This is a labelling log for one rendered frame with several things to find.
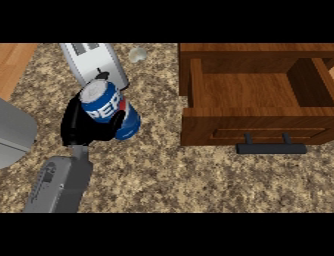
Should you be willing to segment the blue soda can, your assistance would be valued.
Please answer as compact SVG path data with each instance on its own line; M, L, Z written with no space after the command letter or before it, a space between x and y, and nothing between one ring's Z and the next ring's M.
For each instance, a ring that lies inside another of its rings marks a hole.
M141 116L117 86L104 79L93 80L80 92L82 107L98 123L108 123L115 113L123 110L126 116L115 139L133 137L141 127Z

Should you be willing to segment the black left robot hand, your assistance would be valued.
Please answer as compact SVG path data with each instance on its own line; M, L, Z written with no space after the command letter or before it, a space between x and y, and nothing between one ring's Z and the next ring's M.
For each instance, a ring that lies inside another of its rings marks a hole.
M67 105L61 121L62 145L87 146L93 141L110 141L121 128L126 112L120 110L108 123L96 122L82 108L79 97Z

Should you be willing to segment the brown wooden drawer front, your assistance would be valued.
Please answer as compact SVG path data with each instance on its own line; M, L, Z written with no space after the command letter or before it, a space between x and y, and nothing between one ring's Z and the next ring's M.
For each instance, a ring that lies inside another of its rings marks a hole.
M334 140L334 107L185 108L183 146L235 145L245 142L321 145Z

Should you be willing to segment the brown wooden cabinet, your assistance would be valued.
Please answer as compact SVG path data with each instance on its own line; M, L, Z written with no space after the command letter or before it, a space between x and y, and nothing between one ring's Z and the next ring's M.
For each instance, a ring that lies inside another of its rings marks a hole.
M334 67L334 43L179 43L179 94L188 95L191 60L206 73L287 73L299 59L319 58Z

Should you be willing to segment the brown wooden drawer box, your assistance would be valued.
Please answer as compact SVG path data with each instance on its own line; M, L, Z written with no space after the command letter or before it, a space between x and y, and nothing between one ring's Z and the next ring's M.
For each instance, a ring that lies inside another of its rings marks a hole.
M334 78L321 58L194 58L189 82L195 108L334 107Z

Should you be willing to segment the small pale round object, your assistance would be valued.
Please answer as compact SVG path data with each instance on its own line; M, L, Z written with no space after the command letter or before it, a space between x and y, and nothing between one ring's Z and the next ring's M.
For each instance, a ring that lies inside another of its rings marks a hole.
M132 63L138 63L139 61L144 61L147 59L147 51L144 48L136 47L129 52L129 60Z

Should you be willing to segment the grey appliance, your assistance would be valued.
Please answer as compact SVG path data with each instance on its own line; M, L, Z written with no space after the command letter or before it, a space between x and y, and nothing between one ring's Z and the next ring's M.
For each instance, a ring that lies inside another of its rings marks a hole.
M0 169L30 152L36 135L34 118L0 98Z

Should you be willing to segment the white toaster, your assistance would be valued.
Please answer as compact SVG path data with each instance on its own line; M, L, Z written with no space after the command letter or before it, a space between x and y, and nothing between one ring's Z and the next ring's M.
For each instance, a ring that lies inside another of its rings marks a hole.
M61 43L59 46L82 86L86 86L101 72L108 72L115 86L121 90L127 88L130 82L110 43Z

